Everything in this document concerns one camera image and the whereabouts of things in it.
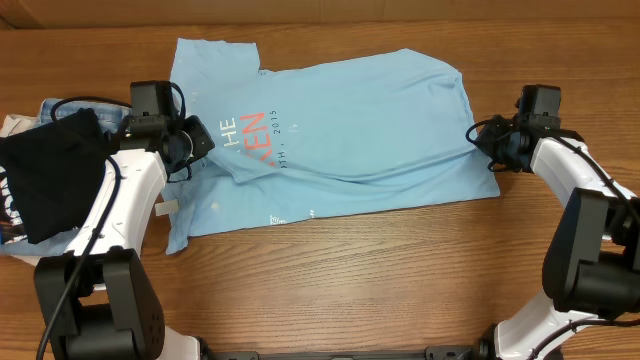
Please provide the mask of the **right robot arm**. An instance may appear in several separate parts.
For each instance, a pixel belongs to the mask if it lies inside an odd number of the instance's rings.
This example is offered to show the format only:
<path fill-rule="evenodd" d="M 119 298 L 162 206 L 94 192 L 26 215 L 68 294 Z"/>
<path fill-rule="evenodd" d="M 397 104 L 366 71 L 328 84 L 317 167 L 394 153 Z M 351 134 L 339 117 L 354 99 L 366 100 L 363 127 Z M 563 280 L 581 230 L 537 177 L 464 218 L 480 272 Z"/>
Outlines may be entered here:
<path fill-rule="evenodd" d="M 639 198 L 589 154 L 583 138 L 548 114 L 496 115 L 473 125 L 469 142 L 504 171 L 544 180 L 564 208 L 542 267 L 542 289 L 477 342 L 477 359 L 558 358 L 587 327 L 636 327 Z"/>

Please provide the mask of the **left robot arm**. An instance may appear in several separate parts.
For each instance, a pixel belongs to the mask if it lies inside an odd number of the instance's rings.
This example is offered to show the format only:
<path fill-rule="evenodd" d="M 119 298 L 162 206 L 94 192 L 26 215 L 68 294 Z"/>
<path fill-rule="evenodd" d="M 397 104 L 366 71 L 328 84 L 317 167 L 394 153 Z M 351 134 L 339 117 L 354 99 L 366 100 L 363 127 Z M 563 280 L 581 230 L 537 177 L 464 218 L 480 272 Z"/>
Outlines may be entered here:
<path fill-rule="evenodd" d="M 156 197 L 169 176 L 214 143 L 197 116 L 134 116 L 106 160 L 101 188 L 64 254 L 39 260 L 34 283 L 54 357 L 210 359 L 207 343 L 165 323 L 139 252 Z"/>

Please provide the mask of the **light blue printed t-shirt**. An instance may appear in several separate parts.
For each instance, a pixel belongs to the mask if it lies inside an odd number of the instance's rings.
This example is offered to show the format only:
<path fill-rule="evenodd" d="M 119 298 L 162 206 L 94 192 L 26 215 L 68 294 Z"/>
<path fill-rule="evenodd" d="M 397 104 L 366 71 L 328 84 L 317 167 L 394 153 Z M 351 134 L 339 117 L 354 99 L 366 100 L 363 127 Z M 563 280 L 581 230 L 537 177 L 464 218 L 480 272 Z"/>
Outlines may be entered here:
<path fill-rule="evenodd" d="M 167 250 L 245 228 L 491 198 L 461 73 L 401 49 L 294 70 L 253 43 L 181 39 L 171 80 L 214 148 L 175 174 Z"/>

